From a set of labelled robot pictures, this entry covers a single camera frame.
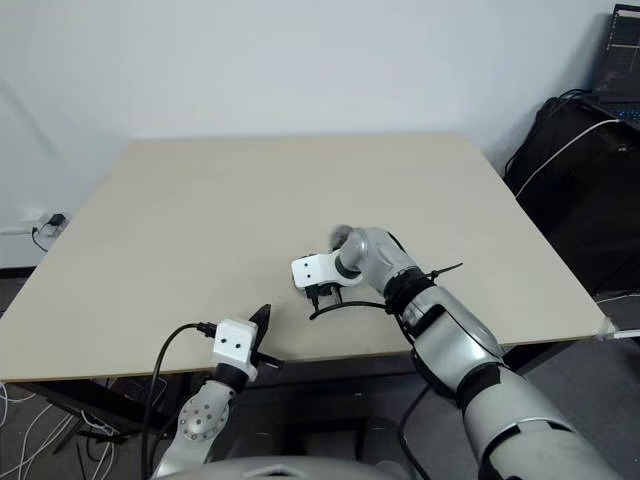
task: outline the white cable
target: white cable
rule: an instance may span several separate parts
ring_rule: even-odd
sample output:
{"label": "white cable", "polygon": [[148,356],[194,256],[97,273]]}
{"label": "white cable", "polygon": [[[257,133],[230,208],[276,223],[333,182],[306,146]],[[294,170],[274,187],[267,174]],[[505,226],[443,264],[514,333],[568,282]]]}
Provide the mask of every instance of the white cable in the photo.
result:
{"label": "white cable", "polygon": [[102,433],[106,433],[107,435],[113,435],[115,432],[115,429],[112,428],[111,426],[107,425],[106,423],[102,422],[102,420],[100,420],[102,422],[102,425],[98,425],[97,423],[91,423],[88,419],[86,414],[84,413],[84,410],[80,410],[80,415],[82,415],[82,419],[84,420],[84,423],[86,423],[87,425],[89,425],[92,428],[95,428],[96,430],[100,430]]}
{"label": "white cable", "polygon": [[5,386],[5,384],[3,382],[0,382],[0,385],[2,385],[2,390],[4,390],[4,395],[0,396],[0,398],[2,398],[4,401],[9,402],[9,403],[22,403],[22,402],[26,402],[27,400],[31,400],[33,397],[36,396],[35,393],[32,393],[31,395],[28,395],[24,398],[9,398],[9,394],[7,393],[7,388]]}
{"label": "white cable", "polygon": [[549,165],[549,163],[551,163],[551,161],[553,159],[555,159],[558,155],[560,155],[562,152],[564,152],[567,148],[569,148],[571,145],[573,145],[575,142],[577,142],[578,140],[580,140],[582,137],[584,137],[587,133],[589,133],[592,130],[595,130],[598,127],[601,127],[602,125],[606,125],[607,123],[620,123],[620,120],[616,119],[609,119],[609,120],[603,120],[600,123],[596,123],[595,125],[591,125],[589,128],[587,128],[586,130],[584,130],[582,133],[579,133],[578,135],[576,135],[575,137],[573,137],[572,140],[570,140],[564,147],[562,147],[560,150],[558,150],[556,153],[554,153],[553,155],[551,155],[551,157],[549,157],[549,159],[544,162],[542,165],[540,165],[538,168],[535,169],[535,171],[529,176],[529,178],[527,179],[526,182],[524,182],[522,184],[522,186],[520,187],[520,190],[518,190],[518,193],[516,193],[515,198],[518,198],[520,196],[520,194],[522,193],[522,191],[527,187],[527,185],[529,185],[529,182],[531,180],[533,180],[533,177],[535,177],[538,173],[540,173],[540,170],[542,170],[544,167],[546,167],[547,165]]}
{"label": "white cable", "polygon": [[107,478],[107,475],[109,475],[109,473],[111,473],[111,468],[113,467],[113,459],[114,459],[115,456],[116,456],[116,447],[112,443],[111,444],[111,458],[109,458],[109,465],[107,465],[107,469],[102,474],[102,477],[100,477],[100,480],[104,480],[105,478]]}
{"label": "white cable", "polygon": [[104,459],[107,458],[109,447],[113,447],[113,444],[110,443],[104,448],[102,452],[102,456],[100,457],[100,461],[98,462],[98,466],[96,467],[96,470],[93,472],[93,476],[91,477],[91,480],[96,480],[96,478],[98,478],[98,472],[100,471],[100,467],[102,467],[102,464],[104,463]]}
{"label": "white cable", "polygon": [[640,297],[640,293],[627,293],[626,295],[619,295],[617,297],[605,298],[603,300],[598,300],[596,303],[599,305],[605,302],[613,302],[614,300],[620,300],[621,298],[627,297]]}
{"label": "white cable", "polygon": [[[66,415],[62,420],[60,420],[58,425],[53,427],[53,430],[51,430],[49,435],[47,435],[47,438],[44,439],[44,442],[40,444],[40,446],[38,447],[38,450],[42,448],[45,444],[47,446],[50,445],[55,440],[55,438],[51,440],[51,437],[55,436],[57,438],[60,434],[62,434],[62,432],[64,432],[66,428],[69,426],[69,424],[71,423],[71,420],[73,420],[73,415],[71,414]],[[33,462],[35,462],[35,460],[36,458],[34,456],[30,457],[30,460],[25,460],[25,463],[27,465],[26,465],[26,468],[24,469],[24,476],[22,477],[22,480],[27,480],[27,475],[29,475],[29,470],[31,469],[31,465],[33,465]]]}
{"label": "white cable", "polygon": [[7,470],[6,472],[0,473],[0,478],[4,478],[7,475],[15,472],[16,470],[18,470],[20,468],[20,465],[25,465],[25,464],[29,463],[31,460],[33,460],[35,457],[37,457],[43,450],[45,450],[49,445],[51,445],[53,442],[55,442],[56,438],[58,438],[62,434],[62,432],[64,432],[65,428],[69,425],[71,420],[72,420],[71,418],[69,420],[67,420],[67,423],[65,424],[64,428],[60,429],[56,433],[56,435],[53,438],[51,438],[51,440],[49,440],[46,444],[43,444],[40,448],[38,448],[38,450],[36,450],[24,462],[21,462],[20,464],[16,465],[15,467],[11,468],[10,470]]}
{"label": "white cable", "polygon": [[46,407],[44,407],[42,411],[38,415],[36,415],[36,418],[33,419],[31,424],[27,427],[27,431],[24,433],[24,438],[22,439],[22,454],[20,455],[20,464],[18,465],[18,480],[22,478],[22,465],[24,463],[24,452],[27,448],[27,438],[29,438],[29,432],[31,431],[33,426],[36,424],[36,422],[40,419],[40,417],[45,413],[47,413],[49,409],[51,409],[52,407],[53,407],[52,404],[49,404]]}

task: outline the table top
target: table top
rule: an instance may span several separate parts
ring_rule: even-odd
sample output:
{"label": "table top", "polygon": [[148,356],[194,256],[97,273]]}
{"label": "table top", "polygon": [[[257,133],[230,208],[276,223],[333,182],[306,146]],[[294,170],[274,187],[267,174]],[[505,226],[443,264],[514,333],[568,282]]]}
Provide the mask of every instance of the table top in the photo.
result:
{"label": "table top", "polygon": [[[503,344],[598,333],[605,317],[482,154],[457,135],[133,142],[0,320],[0,378],[150,372],[177,326],[271,303],[261,348],[308,361],[408,349],[383,311],[309,321],[291,261],[339,224],[391,231]],[[380,301],[368,287],[349,299]],[[178,336],[164,371],[209,368]]]}

